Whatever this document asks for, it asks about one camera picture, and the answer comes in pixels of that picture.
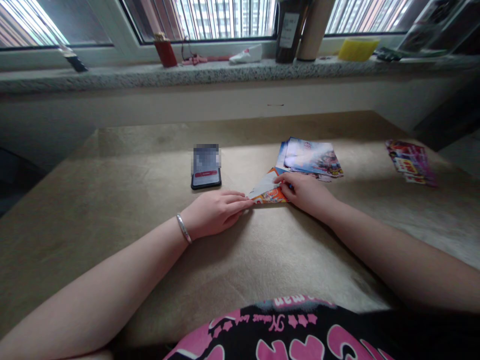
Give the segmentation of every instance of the window sill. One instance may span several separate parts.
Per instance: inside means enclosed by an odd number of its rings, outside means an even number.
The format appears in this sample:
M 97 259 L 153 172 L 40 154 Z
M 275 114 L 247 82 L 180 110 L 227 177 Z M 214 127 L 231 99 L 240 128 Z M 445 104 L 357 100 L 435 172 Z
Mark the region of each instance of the window sill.
M 196 66 L 164 68 L 161 64 L 126 67 L 97 67 L 85 73 L 73 69 L 0 73 L 0 93 L 34 94 L 107 89 L 159 88 L 250 81 L 345 78 L 463 71 L 476 68 L 478 56 L 445 56 L 437 59 L 349 62 L 331 56 L 314 62 L 277 64 L 273 59 L 229 65 L 227 61 Z

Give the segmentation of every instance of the floor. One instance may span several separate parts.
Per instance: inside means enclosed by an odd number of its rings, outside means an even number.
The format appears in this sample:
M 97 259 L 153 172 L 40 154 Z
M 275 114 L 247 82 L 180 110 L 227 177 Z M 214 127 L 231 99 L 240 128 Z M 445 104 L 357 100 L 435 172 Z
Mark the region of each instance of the floor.
M 480 129 L 438 152 L 444 158 L 480 179 Z

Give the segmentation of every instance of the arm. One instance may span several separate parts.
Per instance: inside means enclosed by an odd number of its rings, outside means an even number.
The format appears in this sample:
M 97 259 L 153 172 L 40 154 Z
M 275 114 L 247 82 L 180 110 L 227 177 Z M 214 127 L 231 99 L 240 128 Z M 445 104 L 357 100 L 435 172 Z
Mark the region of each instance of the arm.
M 210 191 L 182 211 L 181 217 L 195 240 L 231 227 L 252 205 L 243 193 Z M 187 246 L 172 217 L 35 309 L 0 341 L 0 359 L 64 359 L 104 347 Z
M 276 182 L 300 209 L 340 240 L 406 303 L 480 313 L 480 272 L 410 235 L 336 200 L 318 180 L 284 173 Z

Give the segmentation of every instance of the beige tube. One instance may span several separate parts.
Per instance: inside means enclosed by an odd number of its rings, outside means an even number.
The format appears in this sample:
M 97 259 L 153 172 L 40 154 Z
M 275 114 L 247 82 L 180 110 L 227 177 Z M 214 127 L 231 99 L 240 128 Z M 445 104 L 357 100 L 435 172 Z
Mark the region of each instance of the beige tube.
M 308 13 L 296 58 L 314 61 L 324 39 L 335 0 L 314 0 Z

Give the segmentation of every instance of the table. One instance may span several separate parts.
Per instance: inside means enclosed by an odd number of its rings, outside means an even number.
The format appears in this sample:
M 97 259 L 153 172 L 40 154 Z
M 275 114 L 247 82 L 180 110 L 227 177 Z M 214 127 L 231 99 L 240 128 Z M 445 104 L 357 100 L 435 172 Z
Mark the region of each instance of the table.
M 98 129 L 0 220 L 0 337 L 53 293 L 181 211 L 195 144 L 220 144 L 224 189 L 250 192 L 290 136 L 332 142 L 340 200 L 480 267 L 479 182 L 427 150 L 439 187 L 406 183 L 385 140 L 413 141 L 371 111 Z M 215 316 L 308 294 L 356 312 L 398 300 L 321 223 L 291 204 L 256 206 L 196 241 L 120 342 L 178 341 Z

